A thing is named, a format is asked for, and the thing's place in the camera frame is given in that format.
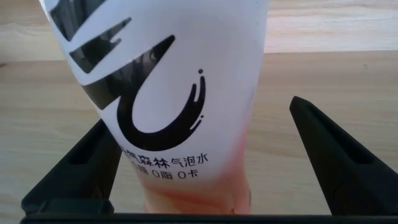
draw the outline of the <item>white bottle label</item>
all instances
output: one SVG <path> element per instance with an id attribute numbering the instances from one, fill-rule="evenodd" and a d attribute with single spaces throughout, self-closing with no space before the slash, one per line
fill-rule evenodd
<path id="1" fill-rule="evenodd" d="M 77 1 L 46 1 L 50 24 L 134 167 L 194 181 L 233 166 L 262 64 L 267 1 L 87 1 L 88 15 Z"/>

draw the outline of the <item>wall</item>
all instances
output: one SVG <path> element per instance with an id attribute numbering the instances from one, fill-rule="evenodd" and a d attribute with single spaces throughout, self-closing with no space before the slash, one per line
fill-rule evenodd
<path id="1" fill-rule="evenodd" d="M 398 49 L 396 0 L 272 0 L 265 53 Z M 38 0 L 0 1 L 0 62 L 63 60 Z"/>

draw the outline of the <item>pink liquid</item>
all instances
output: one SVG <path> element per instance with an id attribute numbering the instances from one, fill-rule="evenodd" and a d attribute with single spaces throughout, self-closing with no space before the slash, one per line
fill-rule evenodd
<path id="1" fill-rule="evenodd" d="M 244 170 L 246 134 L 236 144 L 232 160 L 217 179 L 163 186 L 141 179 L 147 213 L 248 214 L 250 188 Z"/>

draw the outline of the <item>black logo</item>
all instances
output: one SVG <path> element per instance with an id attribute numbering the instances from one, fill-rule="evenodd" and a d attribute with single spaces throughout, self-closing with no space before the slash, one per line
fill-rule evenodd
<path id="1" fill-rule="evenodd" d="M 71 40 L 84 21 L 86 21 L 93 11 L 103 2 L 104 0 L 60 0 L 58 5 L 50 12 L 50 15 L 63 36 L 67 40 Z M 72 23 L 71 19 L 76 19 L 76 17 L 81 18 L 81 20 L 76 22 L 75 26 L 69 26 Z M 119 24 L 116 24 L 114 27 L 83 44 L 81 47 L 70 52 L 71 58 L 84 72 L 89 73 L 122 41 L 118 39 L 111 42 L 110 40 L 122 30 L 130 20 L 131 18 L 123 20 Z M 177 118 L 164 129 L 154 133 L 143 133 L 136 128 L 132 120 L 134 102 L 141 86 L 174 41 L 175 36 L 171 35 L 127 65 L 117 69 L 115 72 L 110 73 L 94 83 L 83 86 L 83 89 L 90 99 L 101 110 L 105 109 L 110 103 L 120 97 L 117 112 L 119 127 L 124 137 L 131 144 L 143 150 L 163 151 L 178 146 L 187 140 L 197 127 L 199 127 L 201 123 L 199 117 L 203 117 L 201 116 L 201 111 L 205 103 L 206 83 L 205 77 L 201 75 L 199 87 L 197 87 L 196 84 L 192 85 L 191 92 L 183 110 Z"/>

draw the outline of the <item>wooden surface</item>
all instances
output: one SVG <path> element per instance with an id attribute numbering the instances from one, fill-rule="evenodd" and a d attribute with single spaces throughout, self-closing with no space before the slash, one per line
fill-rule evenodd
<path id="1" fill-rule="evenodd" d="M 266 54 L 246 153 L 254 213 L 329 213 L 289 112 L 294 95 L 398 170 L 397 62 L 398 51 Z M 0 223 L 23 217 L 22 197 L 97 120 L 66 62 L 1 65 Z M 117 212 L 142 212 L 125 156 L 111 200 Z"/>
<path id="2" fill-rule="evenodd" d="M 265 52 L 398 50 L 396 0 L 271 0 Z M 0 62 L 62 60 L 38 0 L 0 1 Z"/>

